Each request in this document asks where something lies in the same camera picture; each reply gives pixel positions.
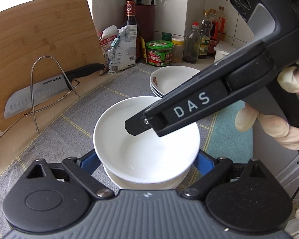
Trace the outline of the gloved right hand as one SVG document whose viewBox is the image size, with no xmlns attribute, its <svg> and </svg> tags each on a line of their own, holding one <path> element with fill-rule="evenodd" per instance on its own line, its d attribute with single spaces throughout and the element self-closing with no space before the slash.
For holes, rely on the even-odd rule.
<svg viewBox="0 0 299 239">
<path fill-rule="evenodd" d="M 299 66 L 291 66 L 280 72 L 278 83 L 286 92 L 299 95 Z M 239 132 L 246 132 L 256 120 L 260 122 L 263 131 L 282 147 L 299 150 L 299 128 L 291 126 L 282 117 L 262 114 L 248 103 L 237 113 L 235 127 Z"/>
</svg>

